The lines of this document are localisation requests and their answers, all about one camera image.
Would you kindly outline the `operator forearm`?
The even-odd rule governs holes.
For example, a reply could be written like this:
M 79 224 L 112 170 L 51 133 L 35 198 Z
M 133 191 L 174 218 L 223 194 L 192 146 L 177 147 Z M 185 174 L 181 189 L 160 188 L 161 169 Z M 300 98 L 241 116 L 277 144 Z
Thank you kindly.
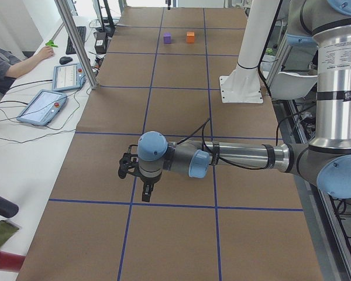
M 10 68 L 8 68 L 7 72 L 5 73 L 5 76 L 10 78 L 19 78 L 32 71 L 40 63 L 41 60 L 42 59 L 40 55 L 35 54 L 34 56 L 24 61 L 10 66 Z

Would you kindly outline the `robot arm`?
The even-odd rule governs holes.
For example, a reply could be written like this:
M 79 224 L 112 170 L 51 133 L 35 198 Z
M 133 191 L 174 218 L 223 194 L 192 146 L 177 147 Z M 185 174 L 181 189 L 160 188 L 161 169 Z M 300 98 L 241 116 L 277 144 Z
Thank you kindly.
M 277 169 L 302 177 L 332 197 L 351 198 L 351 1 L 291 1 L 288 41 L 318 45 L 316 132 L 309 143 L 168 142 L 150 131 L 139 138 L 136 153 L 123 154 L 119 177 L 140 178 L 145 202 L 163 171 L 203 178 L 218 164 Z

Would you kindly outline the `operator hand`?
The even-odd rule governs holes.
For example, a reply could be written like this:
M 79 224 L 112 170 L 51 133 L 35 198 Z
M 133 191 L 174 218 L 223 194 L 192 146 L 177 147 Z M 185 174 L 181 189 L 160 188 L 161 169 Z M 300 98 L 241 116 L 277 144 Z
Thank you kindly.
M 51 46 L 45 46 L 39 50 L 36 56 L 40 61 L 42 61 L 54 56 L 54 50 Z

